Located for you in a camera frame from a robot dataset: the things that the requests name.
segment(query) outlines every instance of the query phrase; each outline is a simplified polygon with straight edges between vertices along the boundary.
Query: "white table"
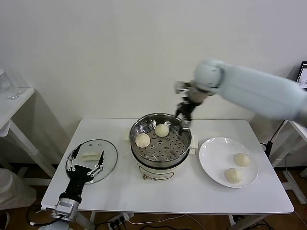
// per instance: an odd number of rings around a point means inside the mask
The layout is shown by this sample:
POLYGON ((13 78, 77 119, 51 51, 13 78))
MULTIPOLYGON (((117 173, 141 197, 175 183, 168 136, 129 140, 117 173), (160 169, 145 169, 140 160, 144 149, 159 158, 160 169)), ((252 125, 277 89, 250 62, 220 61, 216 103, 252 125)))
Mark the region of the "white table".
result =
MULTIPOLYGON (((277 166, 302 139, 307 142, 307 129, 294 121, 288 121, 288 123, 293 129, 288 133, 288 136, 282 145, 271 154, 270 162, 272 163, 273 167, 277 166)), ((287 182, 283 183, 284 189, 292 190, 301 204, 307 204, 306 197, 299 188, 298 184, 295 182, 295 179, 291 173, 287 171, 282 171, 282 173, 287 180, 287 182)), ((307 169, 301 172, 301 176, 307 176, 307 169)))
MULTIPOLYGON (((34 93, 33 88, 26 88, 25 91, 14 100, 7 100, 0 98, 0 130, 9 126, 9 129, 14 134, 14 137, 20 143, 25 152, 37 163, 51 178, 55 173, 54 167, 49 163, 49 160, 38 151, 38 149, 30 142, 30 140, 22 133, 17 125, 11 120, 12 116, 20 109, 20 107, 30 98, 34 93)), ((0 162, 5 168, 11 169, 9 163, 5 159, 1 158, 0 162)), ((18 175, 23 177, 26 172, 26 167, 23 167, 18 175)), ((50 179, 32 179, 24 178, 27 184, 32 185, 48 185, 50 179)))
POLYGON ((291 213, 294 208, 249 123, 244 120, 194 120, 191 130, 199 144, 212 137, 228 137, 242 142, 259 165, 258 179, 249 187, 233 189, 219 185, 202 169, 198 152, 190 155, 166 181, 143 180, 128 142, 123 136, 135 119, 83 119, 52 178, 41 202, 54 209, 69 182, 65 172, 70 152, 89 139, 112 142, 118 162, 104 180, 86 185, 79 210, 172 214, 254 214, 232 230, 241 230, 268 214, 291 213))

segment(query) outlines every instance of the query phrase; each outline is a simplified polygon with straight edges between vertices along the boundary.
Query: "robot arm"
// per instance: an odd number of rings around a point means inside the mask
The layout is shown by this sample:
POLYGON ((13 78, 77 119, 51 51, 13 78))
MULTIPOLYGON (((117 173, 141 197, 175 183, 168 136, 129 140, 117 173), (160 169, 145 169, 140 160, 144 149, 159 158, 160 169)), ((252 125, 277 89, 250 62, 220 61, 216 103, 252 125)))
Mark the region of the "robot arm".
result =
POLYGON ((217 60, 204 61, 195 68, 194 81, 178 84, 177 93, 184 94, 177 113, 186 120, 190 120, 190 114, 182 112, 185 108, 191 113, 203 99, 217 93, 267 118, 294 120, 307 127, 307 92, 294 81, 257 70, 217 60))

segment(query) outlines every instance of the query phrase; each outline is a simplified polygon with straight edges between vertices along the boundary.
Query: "floor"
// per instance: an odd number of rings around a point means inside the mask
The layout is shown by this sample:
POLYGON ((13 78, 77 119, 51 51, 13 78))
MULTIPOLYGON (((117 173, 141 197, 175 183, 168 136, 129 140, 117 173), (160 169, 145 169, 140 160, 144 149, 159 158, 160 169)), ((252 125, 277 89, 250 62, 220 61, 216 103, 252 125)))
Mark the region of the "floor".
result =
MULTIPOLYGON (((299 176, 299 172, 301 170, 290 170, 292 176, 295 178, 296 182, 299 184, 303 193, 307 196, 307 181, 306 179, 302 179, 299 176)), ((29 172, 25 175, 25 177, 35 177, 36 175, 40 175, 41 178, 47 178, 44 175, 44 172, 41 172, 39 168, 31 168, 29 172)), ((277 175, 281 179, 282 182, 285 181, 281 171, 277 171, 277 175)), ((36 204, 40 204, 41 199, 44 196, 44 193, 47 187, 43 186, 33 186, 33 188, 37 191, 37 201, 36 204)), ((296 212, 300 215, 303 221, 307 222, 307 205, 300 204, 295 195, 290 191, 287 191, 296 212)), ((37 229, 36 227, 32 227, 26 223, 25 220, 25 212, 27 208, 16 208, 7 210, 7 212, 11 215, 11 221, 8 225, 7 230, 33 230, 37 229)), ((90 212, 83 212, 86 217, 90 217, 90 212)), ((105 222, 109 219, 116 216, 117 213, 97 213, 95 218, 95 224, 99 222, 105 222)), ((176 217, 177 215, 166 215, 166 214, 135 214, 135 216, 131 219, 132 222, 148 222, 148 221, 157 221, 166 218, 176 217)), ((206 230, 226 230, 230 225, 228 221, 228 217, 226 215, 192 215, 196 218, 206 230)), ((49 217, 48 211, 43 211, 41 213, 32 213, 30 215, 31 220, 37 222, 48 222, 51 221, 49 217)), ((271 225, 275 230, 304 230, 307 227, 302 223, 302 221, 298 218, 295 213, 288 215, 272 215, 265 219, 268 224, 271 225)), ((192 219, 187 216, 172 219, 165 221, 163 223, 152 224, 153 226, 163 226, 169 225, 175 229, 191 229, 191 230, 202 230, 202 228, 192 219)), ((144 225, 132 225, 130 223, 126 224, 128 230, 140 230, 144 225)), ((71 223, 70 227, 74 230, 83 230, 81 226, 76 223, 71 223)), ((101 225, 97 228, 98 230, 107 230, 108 227, 106 225, 101 225)), ((269 228, 266 226, 259 226, 256 229, 258 230, 268 230, 269 228)))

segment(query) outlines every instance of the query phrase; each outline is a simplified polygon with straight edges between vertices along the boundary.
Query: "white plate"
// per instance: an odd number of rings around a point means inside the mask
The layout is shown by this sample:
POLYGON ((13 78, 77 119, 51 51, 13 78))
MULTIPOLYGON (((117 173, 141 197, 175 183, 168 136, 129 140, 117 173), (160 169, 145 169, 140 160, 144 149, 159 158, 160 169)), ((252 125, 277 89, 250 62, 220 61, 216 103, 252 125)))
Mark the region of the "white plate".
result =
POLYGON ((217 183, 230 188, 244 188, 251 185, 258 177, 258 165, 252 152, 240 142, 230 138, 211 138, 200 147, 199 158, 206 173, 217 183), (251 159, 248 167, 240 167, 234 161, 238 153, 246 153, 251 159), (229 168, 238 169, 242 173, 242 181, 231 183, 224 175, 229 168))

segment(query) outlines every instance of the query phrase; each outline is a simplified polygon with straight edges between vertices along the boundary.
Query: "plate rim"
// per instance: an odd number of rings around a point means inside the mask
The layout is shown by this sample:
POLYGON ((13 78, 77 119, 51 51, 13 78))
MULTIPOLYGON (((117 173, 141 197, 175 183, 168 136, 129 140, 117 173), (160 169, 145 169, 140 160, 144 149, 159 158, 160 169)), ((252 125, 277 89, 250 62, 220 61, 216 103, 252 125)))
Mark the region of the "plate rim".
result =
POLYGON ((258 163, 257 163, 256 159, 255 159, 254 156, 253 156, 254 153, 253 153, 249 148, 247 148, 245 145, 243 145, 241 142, 239 142, 239 141, 237 141, 237 140, 235 140, 235 139, 228 138, 228 137, 213 137, 213 138, 209 138, 209 139, 205 140, 205 141, 201 144, 201 146, 200 146, 200 148, 199 148, 198 158, 199 158, 199 160, 200 160, 201 167, 202 167, 202 169, 205 171, 205 173, 206 173, 212 180, 214 180, 215 182, 217 182, 218 184, 223 185, 223 186, 228 187, 228 188, 246 188, 246 187, 252 185, 252 184, 256 181, 256 179, 258 178, 258 175, 259 175, 259 166, 258 166, 258 163), (253 158, 254 162, 256 163, 256 166, 257 166, 257 175, 256 175, 255 179, 254 179, 250 184, 245 185, 245 186, 240 186, 240 187, 233 187, 233 186, 230 186, 230 185, 222 184, 222 183, 219 182, 219 181, 216 181, 214 178, 212 178, 212 177, 209 175, 209 173, 207 173, 207 171, 205 170, 204 165, 203 165, 202 162, 201 162, 200 151, 201 151, 202 146, 203 146, 207 141, 210 141, 210 140, 213 139, 213 138, 227 138, 227 139, 231 139, 231 140, 233 140, 233 141, 235 141, 235 142, 238 142, 239 144, 241 144, 242 146, 244 146, 246 149, 248 149, 248 150, 250 151, 251 156, 252 156, 252 158, 253 158))

